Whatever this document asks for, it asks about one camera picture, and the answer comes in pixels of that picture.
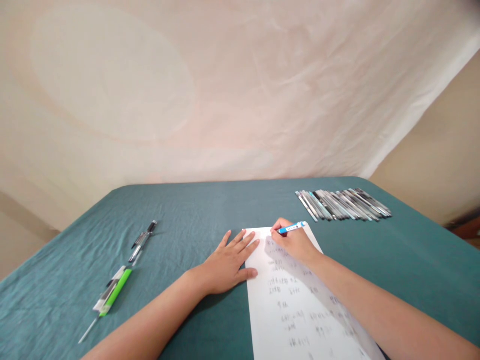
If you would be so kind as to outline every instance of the beige wall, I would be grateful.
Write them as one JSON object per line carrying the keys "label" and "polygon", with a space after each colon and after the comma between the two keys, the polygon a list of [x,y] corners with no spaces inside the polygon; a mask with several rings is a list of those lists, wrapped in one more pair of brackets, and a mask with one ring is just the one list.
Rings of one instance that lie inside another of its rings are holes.
{"label": "beige wall", "polygon": [[441,225],[480,206],[480,52],[370,180]]}
{"label": "beige wall", "polygon": [[0,281],[59,232],[0,192]]}

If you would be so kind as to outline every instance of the teal tablecloth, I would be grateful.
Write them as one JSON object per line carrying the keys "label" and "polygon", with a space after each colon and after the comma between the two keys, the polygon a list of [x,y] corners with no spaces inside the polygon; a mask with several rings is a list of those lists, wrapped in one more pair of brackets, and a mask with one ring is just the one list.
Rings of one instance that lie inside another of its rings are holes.
{"label": "teal tablecloth", "polygon": [[[297,190],[362,188],[393,212],[379,223],[313,223]],[[308,221],[325,254],[480,345],[480,251],[357,177],[133,185],[112,191],[0,284],[0,358],[78,359],[202,263],[229,229]],[[102,289],[155,235],[116,301],[83,344]],[[206,298],[163,359],[252,359],[246,284]]]}

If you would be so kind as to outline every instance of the white paper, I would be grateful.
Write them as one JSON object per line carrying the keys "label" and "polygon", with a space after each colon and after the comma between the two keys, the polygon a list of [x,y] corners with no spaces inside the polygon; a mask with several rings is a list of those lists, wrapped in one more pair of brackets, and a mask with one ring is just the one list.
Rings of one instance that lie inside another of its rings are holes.
{"label": "white paper", "polygon": [[[375,341],[323,282],[271,237],[255,231],[260,244],[246,261],[258,276],[247,282],[255,360],[385,360]],[[305,231],[322,251],[312,230]]]}

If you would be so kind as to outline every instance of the pen cap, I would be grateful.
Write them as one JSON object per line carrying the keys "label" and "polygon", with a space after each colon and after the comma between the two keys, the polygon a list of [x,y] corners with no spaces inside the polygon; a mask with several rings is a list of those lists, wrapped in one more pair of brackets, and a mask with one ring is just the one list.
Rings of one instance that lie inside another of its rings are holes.
{"label": "pen cap", "polygon": [[99,315],[101,318],[106,316],[109,313],[110,308],[114,304],[115,300],[117,300],[117,297],[119,296],[120,292],[122,291],[125,283],[129,279],[129,276],[130,276],[131,273],[132,273],[132,269],[125,270],[122,277],[118,281],[118,284],[117,284],[115,290],[113,291],[113,293],[110,295],[110,297],[106,301],[106,304],[103,307],[102,312]]}
{"label": "pen cap", "polygon": [[150,224],[150,226],[148,227],[148,232],[151,233],[155,230],[155,226],[157,226],[158,222],[156,222],[155,220],[153,220]]}

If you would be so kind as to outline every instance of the right hand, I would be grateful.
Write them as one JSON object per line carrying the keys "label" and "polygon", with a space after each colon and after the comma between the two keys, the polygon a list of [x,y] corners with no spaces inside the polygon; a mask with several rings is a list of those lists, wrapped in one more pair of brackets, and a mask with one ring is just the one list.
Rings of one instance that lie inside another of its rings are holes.
{"label": "right hand", "polygon": [[282,248],[284,248],[291,256],[299,262],[308,266],[310,261],[313,261],[319,254],[315,246],[310,241],[304,229],[297,229],[289,231],[286,236],[280,235],[277,230],[293,225],[291,221],[284,218],[279,218],[275,225],[270,229],[271,238]]}

